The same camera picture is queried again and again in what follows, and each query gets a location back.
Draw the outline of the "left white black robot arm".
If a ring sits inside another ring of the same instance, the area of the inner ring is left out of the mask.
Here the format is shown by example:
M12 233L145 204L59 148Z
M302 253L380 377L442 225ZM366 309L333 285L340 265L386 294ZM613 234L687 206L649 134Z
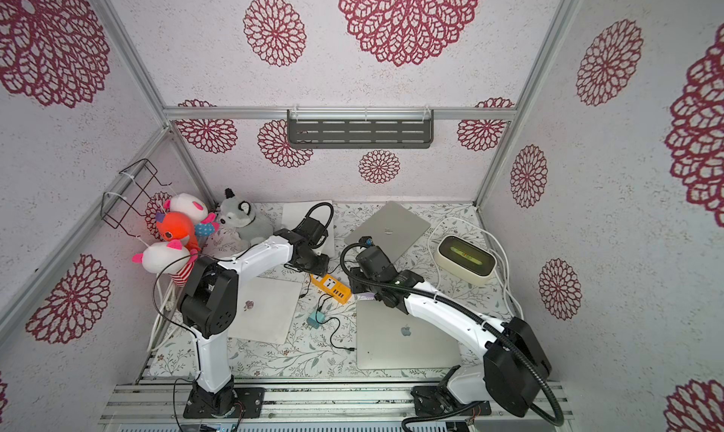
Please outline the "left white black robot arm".
M183 412L188 420L258 418L264 390L239 394L229 365L228 328L237 315L239 285L279 265L324 276L329 257L317 254L329 236L328 224L307 215L293 229L224 260L202 255L181 293L177 310L195 338L198 375Z

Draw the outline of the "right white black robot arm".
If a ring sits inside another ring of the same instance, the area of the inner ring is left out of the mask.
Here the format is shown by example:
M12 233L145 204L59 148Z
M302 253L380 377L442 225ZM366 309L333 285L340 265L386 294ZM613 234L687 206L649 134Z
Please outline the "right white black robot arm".
M458 303L419 274L397 270L371 240L347 245L339 263L348 279L376 301L435 326L480 360L454 366L429 392L414 390L414 399L424 406L422 413L403 420L403 430L479 413L488 401L515 417L532 412L552 426L563 426L564 411L548 383L552 366L523 319L498 319Z

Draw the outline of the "teal charger plug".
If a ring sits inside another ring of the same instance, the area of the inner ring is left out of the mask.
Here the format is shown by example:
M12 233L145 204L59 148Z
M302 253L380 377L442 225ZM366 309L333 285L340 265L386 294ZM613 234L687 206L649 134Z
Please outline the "teal charger plug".
M325 323L325 315L321 311L313 311L307 318L307 324L311 328L318 329Z

